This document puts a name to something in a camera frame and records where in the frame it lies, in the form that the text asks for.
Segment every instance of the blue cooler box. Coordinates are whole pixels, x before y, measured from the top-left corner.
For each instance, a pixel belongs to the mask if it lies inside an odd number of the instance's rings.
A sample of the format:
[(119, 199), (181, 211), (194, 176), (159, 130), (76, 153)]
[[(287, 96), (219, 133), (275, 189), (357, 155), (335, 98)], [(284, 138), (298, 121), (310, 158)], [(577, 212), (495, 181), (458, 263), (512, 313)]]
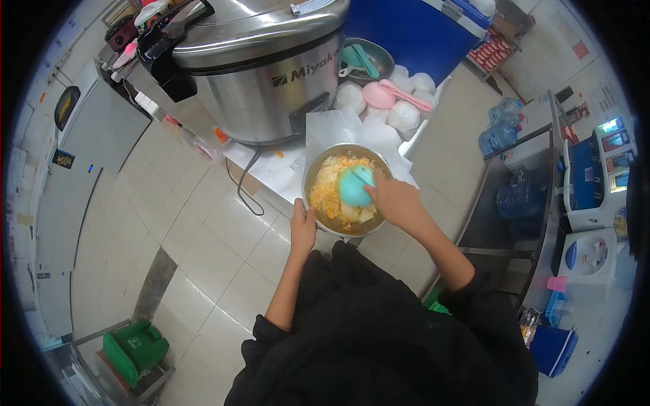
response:
[(439, 85), (485, 38), (491, 19), (464, 0), (350, 0), (344, 32), (384, 48)]
[(530, 343), (530, 352), (537, 361), (539, 371), (553, 378), (564, 371), (577, 344), (575, 331), (539, 325)]

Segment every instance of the metal bowl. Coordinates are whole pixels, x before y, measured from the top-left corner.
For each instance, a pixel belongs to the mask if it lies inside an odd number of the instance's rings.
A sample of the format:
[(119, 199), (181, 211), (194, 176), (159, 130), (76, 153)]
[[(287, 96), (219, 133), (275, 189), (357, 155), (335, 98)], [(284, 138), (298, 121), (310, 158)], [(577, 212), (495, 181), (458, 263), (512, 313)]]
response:
[[(323, 161), (329, 157), (337, 157), (339, 155), (352, 155), (357, 159), (368, 158), (374, 161), (375, 167), (381, 169), (387, 178), (390, 179), (393, 177), (391, 170), (388, 168), (388, 164), (377, 151), (354, 142), (334, 144), (319, 153), (314, 161), (311, 163), (308, 162), (305, 165), (305, 173), (302, 175), (302, 200), (305, 202), (307, 207), (311, 206), (309, 202), (309, 192), (316, 183), (316, 175), (318, 174)], [(365, 223), (351, 223), (350, 230), (344, 231), (343, 226), (345, 223), (342, 220), (339, 218), (329, 219), (325, 213), (316, 212), (316, 223), (318, 226), (339, 237), (365, 237), (377, 231), (377, 228), (379, 228), (379, 226), (381, 226), (385, 221), (384, 217), (377, 213), (371, 220), (368, 220)]]
[(345, 44), (343, 45), (344, 47), (349, 47), (352, 44), (359, 44), (363, 47), (366, 55), (368, 55), (368, 59), (379, 71), (379, 77), (377, 79), (373, 79), (372, 77), (368, 76), (368, 73), (366, 71), (352, 71), (349, 75), (342, 79), (350, 79), (356, 84), (365, 86), (370, 82), (388, 79), (391, 76), (393, 70), (395, 69), (395, 60), (391, 54), (388, 53), (388, 51), (376, 43), (364, 40), (362, 38), (345, 38)]

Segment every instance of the yellow rice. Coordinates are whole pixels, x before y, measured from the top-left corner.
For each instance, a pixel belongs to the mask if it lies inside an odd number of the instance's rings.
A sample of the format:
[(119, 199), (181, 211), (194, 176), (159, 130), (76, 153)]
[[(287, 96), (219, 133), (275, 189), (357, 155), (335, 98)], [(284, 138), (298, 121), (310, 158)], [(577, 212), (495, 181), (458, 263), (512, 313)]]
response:
[(309, 191), (309, 203), (316, 210), (325, 213), (328, 218), (340, 218), (345, 222), (367, 222), (377, 213), (374, 203), (368, 207), (350, 207), (342, 204), (339, 199), (337, 180), (339, 174), (353, 165), (363, 164), (374, 168), (374, 163), (368, 158), (356, 159), (354, 157), (327, 158), (316, 175), (316, 182)]

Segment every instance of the stainless steel counter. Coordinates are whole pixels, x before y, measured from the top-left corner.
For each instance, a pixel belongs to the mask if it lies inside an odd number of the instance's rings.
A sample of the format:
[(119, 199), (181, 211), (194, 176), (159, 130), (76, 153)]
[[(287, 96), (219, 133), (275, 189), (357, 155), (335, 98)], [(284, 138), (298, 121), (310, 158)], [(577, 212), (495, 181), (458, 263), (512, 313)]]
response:
[[(236, 142), (229, 142), (225, 146), (219, 144), (213, 133), (216, 123), (210, 114), (203, 108), (196, 97), (190, 97), (179, 103), (174, 103), (170, 97), (163, 92), (151, 75), (144, 69), (138, 60), (132, 60), (117, 71), (126, 81), (131, 83), (138, 91), (154, 100), (161, 109), (174, 117), (175, 112), (184, 112), (185, 116), (194, 119), (191, 122), (182, 123), (185, 129), (189, 130), (192, 136), (199, 136), (210, 146), (223, 153), (241, 168), (245, 168), (253, 157), (254, 150), (248, 146)], [(451, 76), (447, 77), (436, 89), (434, 97), (438, 102), (442, 99), (447, 90)], [(405, 141), (399, 147), (400, 154), (412, 159), (413, 154), (421, 140), (427, 135), (427, 127), (430, 120), (424, 120), (418, 131), (410, 141)], [(300, 197), (301, 178), (298, 173), (290, 168), (290, 165), (298, 158), (305, 149), (304, 138), (285, 142), (276, 146), (283, 153), (279, 158), (273, 151), (262, 154), (259, 160), (249, 171), (250, 175), (269, 189), (280, 195), (283, 199), (293, 203), (296, 197)]]
[[(562, 185), (562, 173), (556, 165), (560, 161), (562, 137), (557, 103), (551, 98), (547, 119), (540, 118), (540, 129), (529, 129), (532, 136), (520, 138), (517, 145), (534, 141), (534, 150), (523, 161), (528, 170), (538, 170), (547, 177), (547, 195), (539, 238), (516, 240), (508, 223), (497, 212), (496, 195), (500, 187), (510, 183), (513, 176), (504, 159), (510, 156), (512, 145), (488, 160), (486, 174), (476, 201), (456, 241), (459, 249), (477, 270), (493, 275), (499, 290), (512, 298), (515, 309), (532, 307), (542, 311), (550, 298), (548, 278), (557, 275), (559, 254), (564, 245), (562, 199), (554, 189)], [(440, 284), (437, 278), (433, 286)]]

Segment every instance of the green stool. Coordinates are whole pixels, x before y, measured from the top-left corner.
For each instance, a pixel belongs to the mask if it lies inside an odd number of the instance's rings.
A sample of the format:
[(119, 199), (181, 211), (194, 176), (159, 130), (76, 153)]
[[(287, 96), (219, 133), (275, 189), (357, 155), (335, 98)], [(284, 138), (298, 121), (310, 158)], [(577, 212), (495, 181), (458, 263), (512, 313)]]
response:
[(429, 310), (433, 310), (434, 312), (438, 312), (438, 313), (445, 313), (448, 314), (449, 316), (452, 316), (449, 310), (445, 306), (442, 306), (440, 302), (438, 302), (438, 296), (440, 296), (440, 292), (442, 291), (443, 288), (431, 289), (429, 296), (426, 297), (426, 299), (422, 304), (424, 305), (424, 307), (426, 307)]
[(149, 320), (107, 331), (103, 345), (106, 359), (132, 388), (164, 358), (169, 349), (167, 340)]

